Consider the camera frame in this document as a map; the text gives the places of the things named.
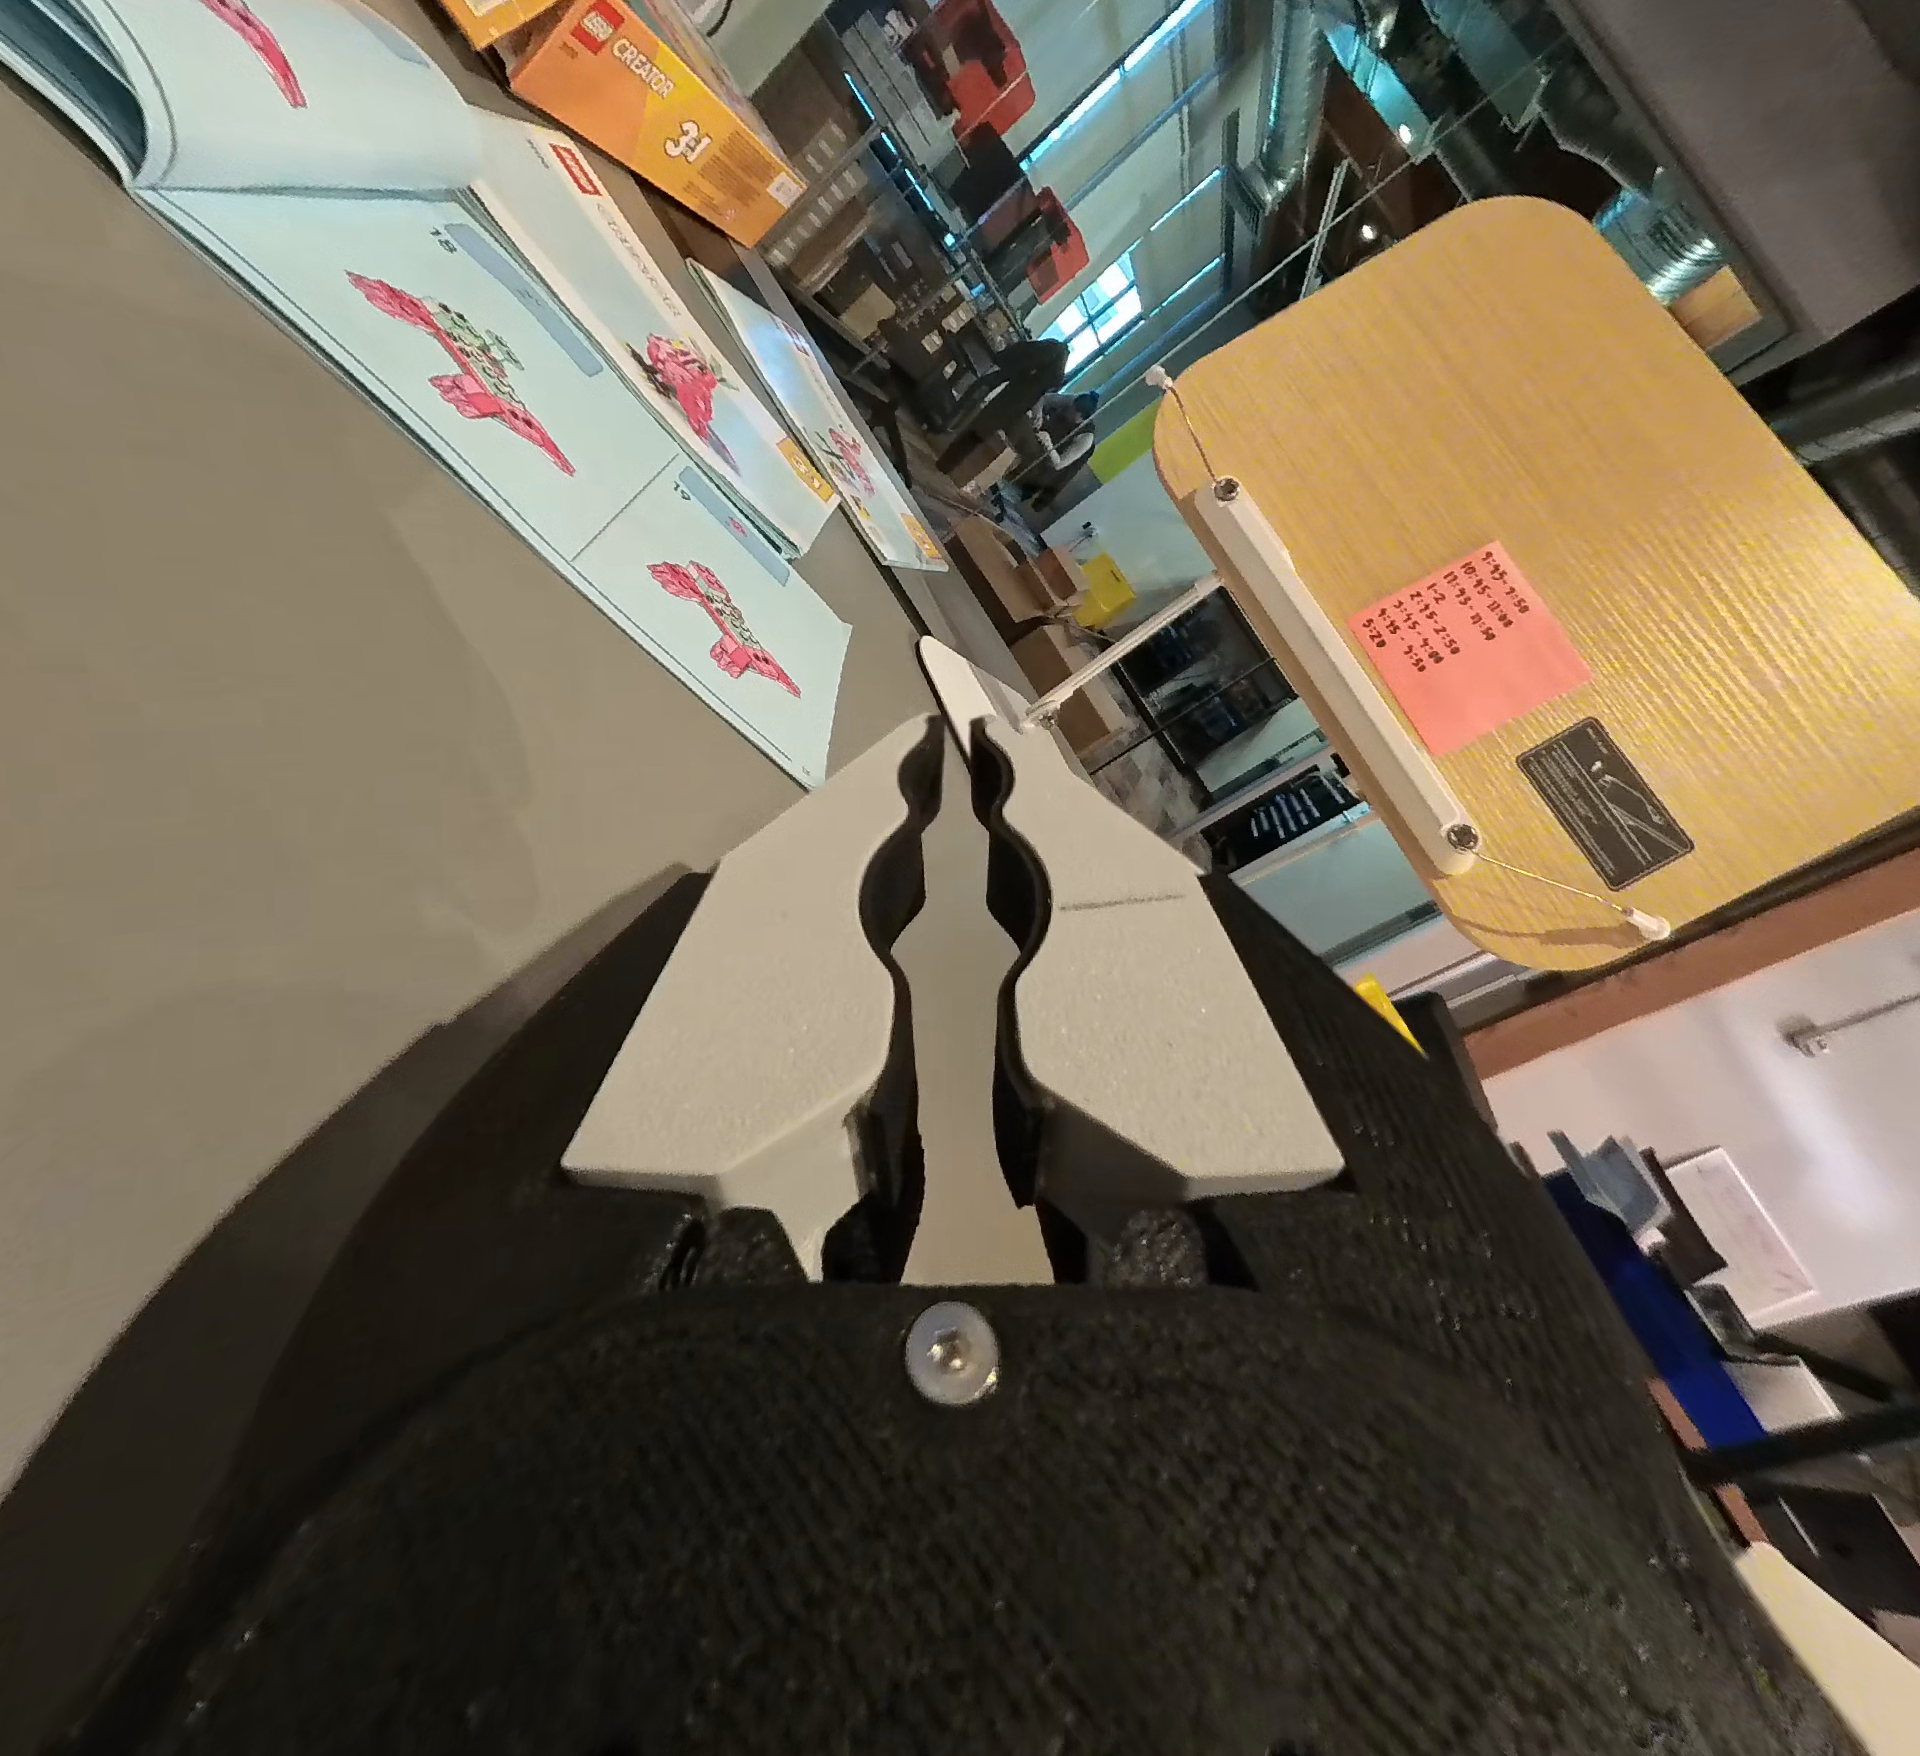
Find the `red equipment enclosure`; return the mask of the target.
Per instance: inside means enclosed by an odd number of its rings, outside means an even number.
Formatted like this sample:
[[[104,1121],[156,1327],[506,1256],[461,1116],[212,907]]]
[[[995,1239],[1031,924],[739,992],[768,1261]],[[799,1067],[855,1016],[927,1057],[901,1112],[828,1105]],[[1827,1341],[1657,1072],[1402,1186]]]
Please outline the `red equipment enclosure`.
[[[1038,303],[1058,295],[1089,264],[1089,250],[1054,190],[1020,181],[980,217],[977,241],[1002,295],[1026,287]]]
[[[1020,42],[993,0],[936,0],[901,55],[957,139],[1005,138],[1034,105]]]

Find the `open light blue instruction booklet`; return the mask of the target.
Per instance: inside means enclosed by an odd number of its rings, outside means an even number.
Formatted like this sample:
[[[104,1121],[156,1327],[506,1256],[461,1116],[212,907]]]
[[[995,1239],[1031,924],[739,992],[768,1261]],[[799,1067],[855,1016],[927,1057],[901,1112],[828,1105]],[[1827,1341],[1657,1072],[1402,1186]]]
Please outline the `open light blue instruction booklet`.
[[[850,627],[702,415],[707,358],[593,300],[553,138],[358,0],[5,0],[5,65],[127,194],[806,788]]]

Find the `blue plastic container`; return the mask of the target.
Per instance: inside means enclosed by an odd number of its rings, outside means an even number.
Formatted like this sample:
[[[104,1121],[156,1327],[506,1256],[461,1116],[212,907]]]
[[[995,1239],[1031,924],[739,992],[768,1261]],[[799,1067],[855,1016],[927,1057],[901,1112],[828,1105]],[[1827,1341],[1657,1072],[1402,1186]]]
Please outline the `blue plastic container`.
[[[1764,1434],[1728,1375],[1722,1346],[1693,1300],[1693,1287],[1724,1272],[1726,1259],[1699,1229],[1652,1154],[1621,1134],[1592,1149],[1549,1132],[1560,1158],[1546,1187],[1568,1221],[1654,1375],[1709,1450]]]

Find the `metal shelf rack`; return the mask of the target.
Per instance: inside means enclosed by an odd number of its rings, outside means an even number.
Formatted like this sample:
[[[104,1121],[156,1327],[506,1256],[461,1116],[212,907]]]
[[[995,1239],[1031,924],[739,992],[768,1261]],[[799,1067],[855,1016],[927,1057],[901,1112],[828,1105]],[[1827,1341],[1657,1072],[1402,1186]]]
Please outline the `metal shelf rack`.
[[[760,241],[797,300],[829,316],[861,362],[885,341],[922,341],[974,365],[1031,336],[1026,287],[1002,295],[977,241],[988,208],[1024,172],[1015,133],[957,139],[901,45],[936,0],[834,0],[752,101],[804,195]]]

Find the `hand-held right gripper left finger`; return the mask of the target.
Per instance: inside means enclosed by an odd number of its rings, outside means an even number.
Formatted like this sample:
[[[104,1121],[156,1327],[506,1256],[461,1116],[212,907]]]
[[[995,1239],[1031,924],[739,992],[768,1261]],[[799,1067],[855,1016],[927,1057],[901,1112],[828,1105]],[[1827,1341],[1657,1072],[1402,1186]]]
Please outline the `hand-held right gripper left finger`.
[[[809,1278],[899,1278],[925,1161],[899,935],[949,735],[911,719],[710,872],[561,1158],[591,1187],[781,1224]]]

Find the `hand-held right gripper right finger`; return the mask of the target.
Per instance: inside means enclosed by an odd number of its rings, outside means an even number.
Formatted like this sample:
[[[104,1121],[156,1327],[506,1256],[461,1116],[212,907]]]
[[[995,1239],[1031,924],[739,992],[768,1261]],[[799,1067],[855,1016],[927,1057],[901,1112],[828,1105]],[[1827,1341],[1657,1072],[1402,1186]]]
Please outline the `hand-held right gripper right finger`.
[[[1112,1242],[1134,1216],[1300,1193],[1341,1152],[1200,871],[1054,740],[973,719],[986,905],[1015,943],[993,1121],[1015,1202]]]

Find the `black label sticker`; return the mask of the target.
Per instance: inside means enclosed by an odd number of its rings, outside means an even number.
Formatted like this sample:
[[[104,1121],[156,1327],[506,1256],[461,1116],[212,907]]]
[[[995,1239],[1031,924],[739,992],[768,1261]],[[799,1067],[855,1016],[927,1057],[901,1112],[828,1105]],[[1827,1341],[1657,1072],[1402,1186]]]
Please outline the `black label sticker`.
[[[1514,766],[1608,891],[1624,891],[1696,850],[1600,718],[1537,742]]]

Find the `wooden book stand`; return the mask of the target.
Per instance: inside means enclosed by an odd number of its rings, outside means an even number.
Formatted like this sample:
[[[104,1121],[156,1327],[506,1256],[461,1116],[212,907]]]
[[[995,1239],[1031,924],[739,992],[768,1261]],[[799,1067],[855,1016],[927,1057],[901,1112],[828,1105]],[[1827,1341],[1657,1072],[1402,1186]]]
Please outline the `wooden book stand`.
[[[1615,966],[1916,812],[1916,596],[1572,209],[1454,209],[1159,388],[1202,583],[1491,955]],[[1437,758],[1347,617],[1492,541],[1592,681]],[[1696,842],[1624,891],[1514,766],[1587,716]]]

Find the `pink sticky note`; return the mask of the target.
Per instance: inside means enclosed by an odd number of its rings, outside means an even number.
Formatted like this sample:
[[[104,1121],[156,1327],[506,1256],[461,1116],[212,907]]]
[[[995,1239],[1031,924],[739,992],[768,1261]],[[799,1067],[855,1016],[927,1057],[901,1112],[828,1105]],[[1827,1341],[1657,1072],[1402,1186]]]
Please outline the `pink sticky note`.
[[[1355,610],[1347,630],[1437,758],[1592,681],[1566,627],[1498,541]]]

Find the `brown cardboard box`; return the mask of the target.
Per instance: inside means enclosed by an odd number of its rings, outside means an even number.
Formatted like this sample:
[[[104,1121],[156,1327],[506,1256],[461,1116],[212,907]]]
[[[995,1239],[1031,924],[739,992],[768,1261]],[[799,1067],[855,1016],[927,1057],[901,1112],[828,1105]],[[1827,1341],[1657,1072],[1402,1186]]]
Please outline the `brown cardboard box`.
[[[1054,549],[1026,557],[991,521],[958,521],[949,555],[1007,645],[1045,624],[1072,621],[1089,595],[1089,578],[1073,558]]]
[[[1123,756],[1143,734],[1139,710],[1114,674],[1078,687],[1046,713],[1045,726],[1089,775]]]

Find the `closed light blue instruction booklet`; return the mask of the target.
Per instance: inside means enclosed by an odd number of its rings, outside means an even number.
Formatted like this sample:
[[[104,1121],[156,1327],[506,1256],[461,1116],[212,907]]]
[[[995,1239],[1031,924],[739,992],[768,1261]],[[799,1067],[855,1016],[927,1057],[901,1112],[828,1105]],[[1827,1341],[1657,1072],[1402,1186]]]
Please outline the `closed light blue instruction booklet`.
[[[746,351],[787,434],[825,475],[874,557],[890,568],[946,573],[949,557],[890,458],[869,439],[812,336],[707,264],[687,266],[718,318]]]
[[[613,371],[784,562],[809,552],[838,493],[749,390],[588,153],[559,130],[473,109],[475,195]]]

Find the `grey desk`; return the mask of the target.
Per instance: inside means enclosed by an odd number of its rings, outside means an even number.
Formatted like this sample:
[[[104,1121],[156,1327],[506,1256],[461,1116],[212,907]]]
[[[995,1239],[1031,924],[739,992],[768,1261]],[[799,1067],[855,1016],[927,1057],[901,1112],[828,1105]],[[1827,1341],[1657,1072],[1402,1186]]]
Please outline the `grey desk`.
[[[801,786],[5,78],[5,1487],[253,1187]]]

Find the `orange toy brick box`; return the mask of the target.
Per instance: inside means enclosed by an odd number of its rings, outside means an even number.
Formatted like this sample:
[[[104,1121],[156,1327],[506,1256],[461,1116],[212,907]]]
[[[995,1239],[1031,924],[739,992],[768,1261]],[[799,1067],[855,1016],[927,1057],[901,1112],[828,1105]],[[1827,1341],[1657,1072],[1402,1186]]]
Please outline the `orange toy brick box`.
[[[755,245],[804,195],[679,0],[434,0],[524,105]]]

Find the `black office chair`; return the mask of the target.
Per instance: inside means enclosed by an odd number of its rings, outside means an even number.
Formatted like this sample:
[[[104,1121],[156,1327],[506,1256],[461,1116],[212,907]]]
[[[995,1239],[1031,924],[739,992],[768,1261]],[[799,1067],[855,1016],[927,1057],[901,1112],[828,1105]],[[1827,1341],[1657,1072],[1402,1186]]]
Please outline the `black office chair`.
[[[888,379],[880,410],[885,427],[909,417],[929,436],[1012,429],[1069,379],[1069,347],[1058,336],[1020,336],[969,365],[922,341],[888,338]]]

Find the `ribbed silver ventilation duct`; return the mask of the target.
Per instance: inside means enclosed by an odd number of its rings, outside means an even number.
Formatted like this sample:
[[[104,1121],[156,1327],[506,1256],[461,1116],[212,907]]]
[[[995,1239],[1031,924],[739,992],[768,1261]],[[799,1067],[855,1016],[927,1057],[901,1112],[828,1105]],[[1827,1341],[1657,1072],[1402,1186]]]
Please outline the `ribbed silver ventilation duct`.
[[[1621,188],[1592,223],[1660,304],[1670,307],[1724,268],[1714,233],[1682,201]]]

